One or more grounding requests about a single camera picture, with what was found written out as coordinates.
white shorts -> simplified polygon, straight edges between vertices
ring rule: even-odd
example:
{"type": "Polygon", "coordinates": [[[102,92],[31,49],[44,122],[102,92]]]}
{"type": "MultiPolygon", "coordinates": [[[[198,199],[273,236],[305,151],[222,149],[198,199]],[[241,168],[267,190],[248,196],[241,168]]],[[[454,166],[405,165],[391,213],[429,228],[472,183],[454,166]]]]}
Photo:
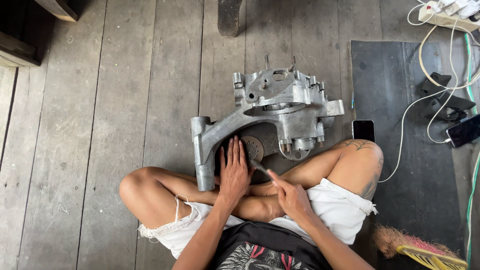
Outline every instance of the white shorts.
{"type": "MultiPolygon", "coordinates": [[[[315,214],[322,220],[333,234],[343,243],[353,244],[355,235],[360,231],[365,216],[377,210],[371,201],[323,178],[320,184],[307,190],[310,204],[315,214]]],[[[172,251],[175,258],[180,256],[188,241],[193,237],[202,222],[210,213],[212,206],[207,204],[185,202],[192,208],[192,213],[178,221],[165,224],[159,228],[148,229],[142,224],[138,228],[140,235],[156,238],[172,251]]],[[[242,223],[243,220],[230,216],[224,229],[242,223]]],[[[315,243],[289,216],[276,218],[270,223],[284,227],[298,234],[312,245],[315,243]]]]}

extension cord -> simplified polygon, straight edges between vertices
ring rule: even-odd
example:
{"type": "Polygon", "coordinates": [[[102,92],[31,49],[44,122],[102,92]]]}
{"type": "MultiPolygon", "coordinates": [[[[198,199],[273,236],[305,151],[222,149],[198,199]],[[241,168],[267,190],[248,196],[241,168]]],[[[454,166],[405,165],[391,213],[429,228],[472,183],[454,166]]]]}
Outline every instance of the extension cord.
{"type": "MultiPolygon", "coordinates": [[[[435,1],[429,1],[427,5],[423,6],[419,10],[419,21],[421,22],[427,22],[432,25],[439,25],[439,26],[445,26],[448,28],[453,28],[453,25],[455,24],[455,21],[457,19],[457,16],[448,16],[445,11],[442,11],[440,13],[437,13],[435,16],[434,13],[435,10],[432,8],[434,4],[437,2],[435,1]]],[[[480,21],[478,22],[472,22],[470,19],[459,19],[458,22],[456,23],[456,30],[459,31],[464,31],[461,28],[462,27],[470,32],[473,32],[477,30],[480,27],[480,21]]]]}

black rubber mat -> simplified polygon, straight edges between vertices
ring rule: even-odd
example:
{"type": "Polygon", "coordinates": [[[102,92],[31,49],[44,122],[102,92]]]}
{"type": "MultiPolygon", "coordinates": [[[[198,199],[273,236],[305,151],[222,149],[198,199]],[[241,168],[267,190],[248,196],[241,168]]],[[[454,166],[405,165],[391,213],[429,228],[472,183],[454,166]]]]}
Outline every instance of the black rubber mat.
{"type": "MultiPolygon", "coordinates": [[[[375,122],[376,142],[384,152],[380,181],[396,166],[405,109],[424,96],[418,90],[426,79],[420,69],[419,46],[409,42],[351,43],[357,119],[375,122]]],[[[436,43],[423,46],[424,66],[430,73],[442,73],[439,52],[436,43]]],[[[379,213],[375,221],[445,244],[452,250],[460,249],[462,256],[462,227],[451,146],[436,144],[428,138],[430,119],[421,116],[424,106],[425,103],[418,102],[405,116],[400,165],[390,180],[378,184],[374,203],[379,213]]],[[[444,140],[447,126],[448,123],[433,122],[431,136],[444,140]]],[[[385,259],[379,253],[378,269],[426,268],[406,256],[385,259]]]]}

wooden floor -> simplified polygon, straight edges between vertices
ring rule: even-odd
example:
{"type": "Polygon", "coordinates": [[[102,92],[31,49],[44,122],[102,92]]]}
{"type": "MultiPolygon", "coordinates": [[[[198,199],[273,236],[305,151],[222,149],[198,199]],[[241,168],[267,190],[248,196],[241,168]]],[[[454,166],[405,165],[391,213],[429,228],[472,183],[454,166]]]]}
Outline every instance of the wooden floor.
{"type": "MultiPolygon", "coordinates": [[[[0,269],[170,269],[168,250],[138,238],[119,182],[142,166],[194,175],[190,118],[214,121],[234,108],[234,72],[260,71],[265,54],[287,67],[295,55],[298,70],[344,101],[330,146],[351,135],[350,41],[420,42],[431,29],[407,23],[415,0],[244,0],[241,33],[225,38],[216,3],[90,0],[77,23],[51,20],[41,67],[0,67],[0,269]]],[[[431,41],[449,73],[450,30],[431,41]]],[[[461,33],[453,44],[465,70],[461,33]]],[[[476,151],[454,151],[463,221],[476,151]]]]}

black smartphone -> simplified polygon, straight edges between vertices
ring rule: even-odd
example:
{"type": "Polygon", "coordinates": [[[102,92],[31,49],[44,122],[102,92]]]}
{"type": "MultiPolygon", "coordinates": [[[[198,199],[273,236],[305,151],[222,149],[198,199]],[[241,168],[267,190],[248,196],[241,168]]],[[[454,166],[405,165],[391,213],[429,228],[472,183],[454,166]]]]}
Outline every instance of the black smartphone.
{"type": "Polygon", "coordinates": [[[354,139],[375,142],[375,125],[373,120],[353,120],[352,133],[354,139]]]}
{"type": "Polygon", "coordinates": [[[453,147],[460,147],[480,137],[480,114],[447,129],[453,147]]]}

